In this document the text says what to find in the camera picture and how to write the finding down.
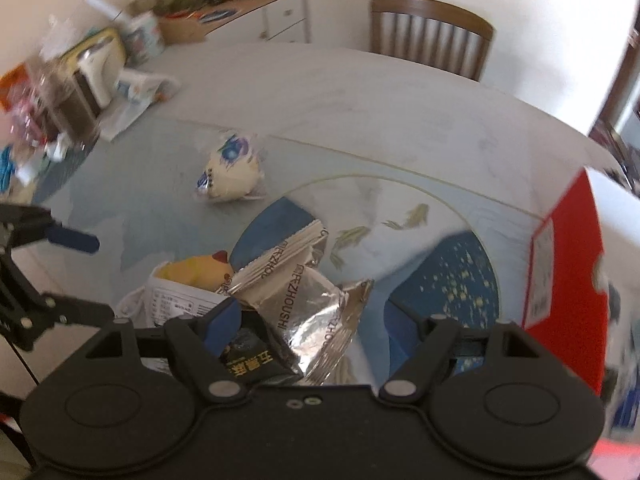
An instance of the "circular disc cover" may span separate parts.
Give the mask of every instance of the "circular disc cover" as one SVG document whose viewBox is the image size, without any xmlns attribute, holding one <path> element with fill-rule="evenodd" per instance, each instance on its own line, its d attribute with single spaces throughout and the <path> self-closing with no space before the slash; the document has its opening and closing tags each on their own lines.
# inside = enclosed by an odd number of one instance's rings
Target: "circular disc cover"
<svg viewBox="0 0 640 480">
<path fill-rule="evenodd" d="M 59 370 L 24 403 L 20 424 L 44 458 L 76 470 L 127 468 L 166 452 L 191 427 L 193 399 L 174 378 L 142 365 L 88 375 Z"/>
<path fill-rule="evenodd" d="M 458 452 L 493 469 L 541 472 L 576 462 L 600 436 L 600 400 L 544 360 L 516 361 L 438 386 L 428 406 L 434 427 Z"/>
</svg>

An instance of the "yellow plush toy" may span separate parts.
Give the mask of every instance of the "yellow plush toy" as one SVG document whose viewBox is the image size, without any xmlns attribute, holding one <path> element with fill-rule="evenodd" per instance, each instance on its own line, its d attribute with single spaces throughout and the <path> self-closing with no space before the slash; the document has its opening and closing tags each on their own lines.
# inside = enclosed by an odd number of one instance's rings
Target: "yellow plush toy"
<svg viewBox="0 0 640 480">
<path fill-rule="evenodd" d="M 207 256 L 193 256 L 181 262 L 166 264 L 156 271 L 156 278 L 194 286 L 210 292 L 226 290 L 234 270 L 228 263 L 226 251 Z"/>
</svg>

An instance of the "silver foil wrapper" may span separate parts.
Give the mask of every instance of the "silver foil wrapper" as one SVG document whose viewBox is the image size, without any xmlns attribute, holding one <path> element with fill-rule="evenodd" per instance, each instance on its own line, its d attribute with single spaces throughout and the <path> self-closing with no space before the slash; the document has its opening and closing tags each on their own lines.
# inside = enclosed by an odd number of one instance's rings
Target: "silver foil wrapper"
<svg viewBox="0 0 640 480">
<path fill-rule="evenodd" d="M 359 282 L 342 290 L 314 268 L 327 235 L 319 221 L 309 224 L 241 269 L 229 288 L 273 328 L 303 384 L 322 384 L 335 368 L 357 330 L 372 285 Z"/>
</svg>

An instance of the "chair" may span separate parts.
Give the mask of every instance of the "chair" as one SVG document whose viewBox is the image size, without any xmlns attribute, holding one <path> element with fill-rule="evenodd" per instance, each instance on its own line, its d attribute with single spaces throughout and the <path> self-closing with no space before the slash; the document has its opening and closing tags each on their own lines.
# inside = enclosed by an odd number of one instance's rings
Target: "chair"
<svg viewBox="0 0 640 480">
<path fill-rule="evenodd" d="M 494 28 L 460 7 L 436 0 L 372 0 L 371 51 L 478 81 Z"/>
</svg>

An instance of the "gold line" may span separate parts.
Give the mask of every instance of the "gold line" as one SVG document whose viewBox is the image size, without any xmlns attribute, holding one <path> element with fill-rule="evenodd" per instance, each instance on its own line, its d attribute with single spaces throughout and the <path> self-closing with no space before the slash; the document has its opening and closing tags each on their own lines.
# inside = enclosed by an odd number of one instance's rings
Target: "gold line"
<svg viewBox="0 0 640 480">
<path fill-rule="evenodd" d="M 269 202 L 269 204 L 267 205 L 267 207 L 265 207 L 261 212 L 258 213 L 257 216 L 255 216 L 248 224 L 247 226 L 244 228 L 244 230 L 242 231 L 242 234 L 240 235 L 240 237 L 238 238 L 238 240 L 236 240 L 236 243 L 234 244 L 234 247 L 236 246 L 236 244 L 239 242 L 240 238 L 242 237 L 242 235 L 244 234 L 244 232 L 247 230 L 247 228 L 252 224 L 252 222 L 258 218 L 258 216 L 260 216 L 270 205 L 272 205 L 273 203 L 277 202 L 278 200 L 280 200 L 283 197 L 286 197 L 288 194 L 291 193 L 295 193 L 296 191 L 303 189 L 305 187 L 311 186 L 312 184 L 318 184 L 319 182 L 327 182 L 329 180 L 337 180 L 339 178 L 376 178 L 378 180 L 386 180 L 388 182 L 395 182 L 396 184 L 403 184 L 404 186 L 408 186 L 411 187 L 413 189 L 416 189 L 418 191 L 423 192 L 425 195 L 432 197 L 433 199 L 435 199 L 437 202 L 440 202 L 442 205 L 448 207 L 449 209 L 451 209 L 456 215 L 458 215 L 460 217 L 460 219 L 467 225 L 467 227 L 469 228 L 469 230 L 476 236 L 476 238 L 478 239 L 478 241 L 480 242 L 480 245 L 482 246 L 482 250 L 484 251 L 484 254 L 486 254 L 487 259 L 489 260 L 489 264 L 491 265 L 492 271 L 494 272 L 494 277 L 495 277 L 495 283 L 498 286 L 498 317 L 497 319 L 500 319 L 500 316 L 502 315 L 502 288 L 500 287 L 500 278 L 498 277 L 498 272 L 496 271 L 496 267 L 494 266 L 494 263 L 491 261 L 491 257 L 489 256 L 489 252 L 486 250 L 486 246 L 484 245 L 484 242 L 482 241 L 482 238 L 479 237 L 478 233 L 476 232 L 476 230 L 473 228 L 473 226 L 468 222 L 468 220 L 466 218 L 464 218 L 457 209 L 453 208 L 452 206 L 449 205 L 449 203 L 444 202 L 443 199 L 435 196 L 433 193 L 430 193 L 429 191 L 426 191 L 424 189 L 422 189 L 421 187 L 418 186 L 414 186 L 414 184 L 408 184 L 406 182 L 403 182 L 402 180 L 396 180 L 394 178 L 388 178 L 385 176 L 377 176 L 377 175 L 371 175 L 371 174 L 359 174 L 359 173 L 351 173 L 351 174 L 341 174 L 341 175 L 332 175 L 332 176 L 328 176 L 328 177 L 322 177 L 322 178 L 318 178 L 316 180 L 312 180 L 307 182 L 306 184 L 301 184 L 300 186 L 297 186 L 289 191 L 284 192 L 281 196 L 277 197 L 276 199 L 274 199 L 273 201 Z"/>
<path fill-rule="evenodd" d="M 281 137 L 281 136 L 275 136 L 275 135 L 272 135 L 270 137 L 273 137 L 274 139 L 278 139 L 278 140 L 288 140 L 289 142 L 295 142 L 297 144 L 302 144 L 304 146 L 312 146 L 313 148 L 319 148 L 321 150 L 327 150 L 328 152 L 341 153 L 342 155 L 352 156 L 354 158 L 357 158 L 358 160 L 364 160 L 365 162 L 372 162 L 374 164 L 380 164 L 381 166 L 386 166 L 388 168 L 393 168 L 395 170 L 400 170 L 400 171 L 404 171 L 406 173 L 411 173 L 411 174 L 414 174 L 414 175 L 417 175 L 417 176 L 430 178 L 431 180 L 434 180 L 434 181 L 439 182 L 441 184 L 447 184 L 448 186 L 455 187 L 457 189 L 461 189 L 462 191 L 466 191 L 466 192 L 472 193 L 472 194 L 474 194 L 476 196 L 485 198 L 487 200 L 491 200 L 492 202 L 495 202 L 495 203 L 498 203 L 500 205 L 506 206 L 506 207 L 508 207 L 510 209 L 519 211 L 519 212 L 524 213 L 524 214 L 526 214 L 528 216 L 531 216 L 533 218 L 537 218 L 539 220 L 543 220 L 542 216 L 539 216 L 539 215 L 537 215 L 535 213 L 532 213 L 531 211 L 527 211 L 526 209 L 523 209 L 521 207 L 517 207 L 517 206 L 511 205 L 511 204 L 509 204 L 507 202 L 504 202 L 503 200 L 498 200 L 497 198 L 492 198 L 492 197 L 484 195 L 482 193 L 478 193 L 477 191 L 472 191 L 470 189 L 467 189 L 466 187 L 462 187 L 462 186 L 459 186 L 458 184 L 454 184 L 452 182 L 448 182 L 447 180 L 442 180 L 441 178 L 438 178 L 436 176 L 431 176 L 431 175 L 427 175 L 427 174 L 424 174 L 424 173 L 419 173 L 417 171 L 408 170 L 406 168 L 402 168 L 401 166 L 396 166 L 394 164 L 389 164 L 388 162 L 381 162 L 380 160 L 374 160 L 373 158 L 367 158 L 367 157 L 361 156 L 361 155 L 355 155 L 354 153 L 342 152 L 340 150 L 335 150 L 334 148 L 326 148 L 324 146 L 319 146 L 318 144 L 312 144 L 311 142 L 305 142 L 304 140 L 289 139 L 287 137 Z"/>
</svg>

